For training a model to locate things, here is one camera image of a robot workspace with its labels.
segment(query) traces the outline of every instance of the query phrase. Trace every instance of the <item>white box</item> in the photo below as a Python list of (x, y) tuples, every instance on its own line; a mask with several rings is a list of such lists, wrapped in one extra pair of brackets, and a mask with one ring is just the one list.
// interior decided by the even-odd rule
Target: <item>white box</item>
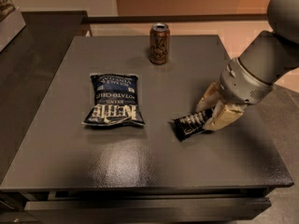
[(26, 25), (18, 8), (0, 22), (0, 52)]

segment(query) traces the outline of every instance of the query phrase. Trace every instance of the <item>drawer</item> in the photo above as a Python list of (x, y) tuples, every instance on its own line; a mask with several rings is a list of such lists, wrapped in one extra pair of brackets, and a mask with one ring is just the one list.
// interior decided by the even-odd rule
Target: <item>drawer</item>
[(268, 198), (162, 198), (28, 202), (25, 211), (42, 223), (195, 222), (253, 219)]

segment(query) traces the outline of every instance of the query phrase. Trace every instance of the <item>black packet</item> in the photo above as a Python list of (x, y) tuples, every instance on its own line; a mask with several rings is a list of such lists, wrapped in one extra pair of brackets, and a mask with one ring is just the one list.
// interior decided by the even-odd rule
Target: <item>black packet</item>
[(137, 100), (136, 75), (91, 75), (95, 106), (83, 124), (144, 126)]
[(203, 126), (213, 115), (213, 108), (206, 109), (204, 111), (174, 119), (176, 125), (176, 134), (180, 141), (194, 136), (199, 133), (203, 133), (206, 130)]

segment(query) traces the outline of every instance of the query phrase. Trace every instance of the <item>can top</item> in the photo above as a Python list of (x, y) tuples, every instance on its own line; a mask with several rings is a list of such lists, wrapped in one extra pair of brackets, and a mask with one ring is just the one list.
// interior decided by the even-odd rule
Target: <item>can top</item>
[(156, 32), (165, 32), (168, 30), (168, 25), (165, 23), (155, 23), (151, 26), (151, 29)]

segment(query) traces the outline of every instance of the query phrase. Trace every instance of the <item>brown soda can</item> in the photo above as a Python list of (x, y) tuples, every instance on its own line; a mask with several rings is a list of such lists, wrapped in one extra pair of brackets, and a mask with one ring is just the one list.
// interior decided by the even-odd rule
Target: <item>brown soda can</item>
[(164, 23), (155, 23), (150, 29), (149, 59), (152, 63), (163, 64), (168, 61), (169, 28)]

